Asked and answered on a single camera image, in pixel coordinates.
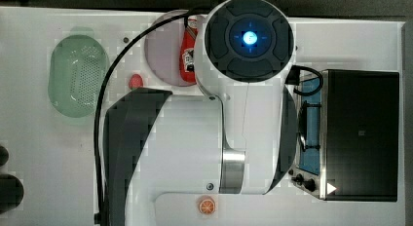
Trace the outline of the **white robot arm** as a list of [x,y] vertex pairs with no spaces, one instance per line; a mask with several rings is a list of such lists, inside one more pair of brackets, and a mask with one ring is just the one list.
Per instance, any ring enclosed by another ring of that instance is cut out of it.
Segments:
[[106,226],[155,226],[170,193],[264,195],[295,156],[295,40],[265,0],[227,0],[195,42],[198,95],[140,88],[106,112]]

